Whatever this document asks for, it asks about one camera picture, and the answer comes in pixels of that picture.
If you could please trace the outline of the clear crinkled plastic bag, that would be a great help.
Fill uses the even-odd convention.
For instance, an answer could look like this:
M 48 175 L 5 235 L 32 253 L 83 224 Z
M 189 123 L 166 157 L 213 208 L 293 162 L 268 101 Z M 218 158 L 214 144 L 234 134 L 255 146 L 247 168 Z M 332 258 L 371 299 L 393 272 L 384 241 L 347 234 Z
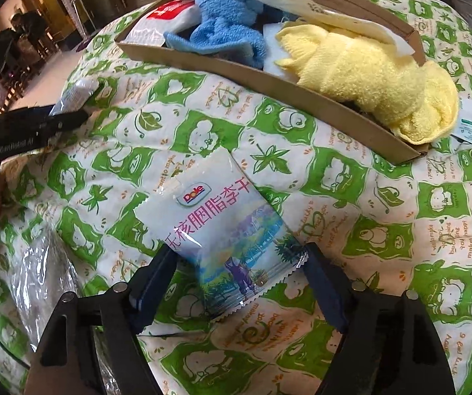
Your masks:
M 36 352 L 62 295 L 67 292 L 82 295 L 82 286 L 67 246 L 49 228 L 42 229 L 31 240 L 9 274 L 11 296 L 32 352 Z

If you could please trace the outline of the green white patterned quilt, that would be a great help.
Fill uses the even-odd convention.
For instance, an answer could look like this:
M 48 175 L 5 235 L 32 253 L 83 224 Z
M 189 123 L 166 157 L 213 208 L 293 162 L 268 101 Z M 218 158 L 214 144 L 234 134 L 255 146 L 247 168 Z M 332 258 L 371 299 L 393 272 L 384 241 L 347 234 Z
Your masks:
M 419 33 L 429 60 L 472 99 L 472 30 L 441 0 L 369 0 Z M 472 392 L 472 145 L 445 137 L 394 166 L 334 127 L 230 80 L 130 60 L 115 38 L 92 40 L 65 88 L 97 79 L 95 109 L 51 152 L 6 166 L 0 219 L 0 383 L 22 394 L 33 354 L 10 277 L 50 225 L 74 252 L 83 293 L 98 294 L 159 246 L 134 211 L 210 151 L 231 151 L 301 242 L 316 242 L 376 293 L 416 290 L 448 357 L 457 394 Z M 164 394 L 314 394 L 340 335 L 298 270 L 213 326 L 193 274 L 179 269 L 140 337 Z

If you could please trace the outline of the white printed sachet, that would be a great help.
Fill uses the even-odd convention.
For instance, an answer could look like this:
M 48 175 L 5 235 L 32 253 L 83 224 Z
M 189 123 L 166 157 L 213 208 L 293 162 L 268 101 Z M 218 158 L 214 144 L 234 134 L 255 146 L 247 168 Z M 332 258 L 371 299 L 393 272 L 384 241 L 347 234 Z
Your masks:
M 59 100 L 52 107 L 49 116 L 79 111 L 97 91 L 98 87 L 97 79 L 77 80 L 61 94 Z

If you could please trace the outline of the clear bag of tissues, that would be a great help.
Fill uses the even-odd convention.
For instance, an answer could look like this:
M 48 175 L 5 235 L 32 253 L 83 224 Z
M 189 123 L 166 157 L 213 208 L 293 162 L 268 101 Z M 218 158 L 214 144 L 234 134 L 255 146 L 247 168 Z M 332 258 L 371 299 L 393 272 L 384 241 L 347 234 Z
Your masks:
M 313 0 L 255 0 L 286 13 L 292 13 L 298 17 L 313 23 L 333 26 L 342 30 L 349 30 L 370 39 L 379 40 L 385 44 L 394 45 L 397 56 L 411 56 L 415 53 L 411 45 L 402 36 L 394 33 L 389 28 L 371 21 L 333 10 L 319 5 Z

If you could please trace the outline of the red label wet wipes pack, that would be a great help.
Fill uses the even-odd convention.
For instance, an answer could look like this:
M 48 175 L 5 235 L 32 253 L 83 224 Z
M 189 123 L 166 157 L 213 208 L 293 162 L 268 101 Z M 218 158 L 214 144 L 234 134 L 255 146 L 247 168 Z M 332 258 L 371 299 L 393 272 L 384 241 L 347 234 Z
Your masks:
M 163 46 L 166 42 L 166 33 L 178 34 L 196 27 L 200 22 L 200 9 L 193 0 L 172 0 L 141 17 L 123 42 L 133 45 Z

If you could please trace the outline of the blue towel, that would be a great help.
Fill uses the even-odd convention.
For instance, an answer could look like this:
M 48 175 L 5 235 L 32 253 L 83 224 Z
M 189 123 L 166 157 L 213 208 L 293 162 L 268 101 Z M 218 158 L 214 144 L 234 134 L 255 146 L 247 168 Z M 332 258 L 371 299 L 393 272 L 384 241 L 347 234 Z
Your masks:
M 166 46 L 179 52 L 222 57 L 263 69 L 266 39 L 259 18 L 271 23 L 295 20 L 292 13 L 265 5 L 259 0 L 195 0 L 201 14 L 200 24 L 187 39 L 166 32 Z

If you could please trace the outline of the brown cardboard tray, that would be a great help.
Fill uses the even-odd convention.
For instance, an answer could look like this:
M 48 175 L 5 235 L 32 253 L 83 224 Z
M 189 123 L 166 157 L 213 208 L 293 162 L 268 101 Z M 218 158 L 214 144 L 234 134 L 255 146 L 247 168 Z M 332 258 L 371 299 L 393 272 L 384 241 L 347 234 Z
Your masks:
M 387 9 L 369 0 L 314 0 L 338 12 L 371 20 L 404 39 L 413 49 L 414 60 L 422 65 L 426 58 L 421 37 L 415 29 Z M 425 155 L 430 146 L 412 145 L 396 137 L 374 119 L 334 102 L 295 83 L 269 75 L 239 63 L 232 63 L 215 57 L 177 52 L 164 47 L 135 45 L 123 40 L 132 30 L 130 23 L 115 38 L 116 44 L 135 61 L 159 63 L 179 69 L 201 70 L 230 79 L 245 88 L 265 94 L 289 106 L 307 112 L 341 132 L 353 137 L 363 145 L 380 154 L 393 164 L 414 160 Z

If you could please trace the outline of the Dole dried plum packet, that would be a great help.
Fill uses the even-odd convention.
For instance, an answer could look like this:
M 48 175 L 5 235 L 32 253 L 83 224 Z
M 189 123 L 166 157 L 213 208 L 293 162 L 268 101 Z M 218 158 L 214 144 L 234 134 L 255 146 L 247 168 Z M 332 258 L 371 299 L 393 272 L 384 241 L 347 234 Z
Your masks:
M 167 180 L 134 215 L 193 266 L 205 311 L 215 321 L 307 260 L 281 216 L 224 148 Z

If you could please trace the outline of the white cotton pad pack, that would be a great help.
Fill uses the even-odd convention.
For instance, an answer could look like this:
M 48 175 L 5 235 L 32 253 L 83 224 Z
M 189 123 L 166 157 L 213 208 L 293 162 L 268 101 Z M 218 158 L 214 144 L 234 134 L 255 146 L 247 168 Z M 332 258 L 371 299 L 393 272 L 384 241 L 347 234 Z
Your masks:
M 296 83 L 298 77 L 286 69 L 281 68 L 275 62 L 288 58 L 290 55 L 284 51 L 276 39 L 276 34 L 281 31 L 283 23 L 269 23 L 263 26 L 263 35 L 266 41 L 266 57 L 263 71 L 269 75 L 284 79 L 291 83 Z

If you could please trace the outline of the yellow towel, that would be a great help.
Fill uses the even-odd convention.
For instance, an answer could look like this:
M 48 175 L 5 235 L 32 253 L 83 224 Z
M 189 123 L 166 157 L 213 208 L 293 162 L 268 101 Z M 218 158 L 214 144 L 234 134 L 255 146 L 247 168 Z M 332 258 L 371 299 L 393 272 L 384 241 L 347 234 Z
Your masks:
M 457 124 L 459 96 L 434 61 L 399 57 L 394 45 L 342 29 L 292 21 L 275 36 L 288 57 L 277 65 L 299 86 L 339 103 L 354 103 L 412 145 L 431 143 Z

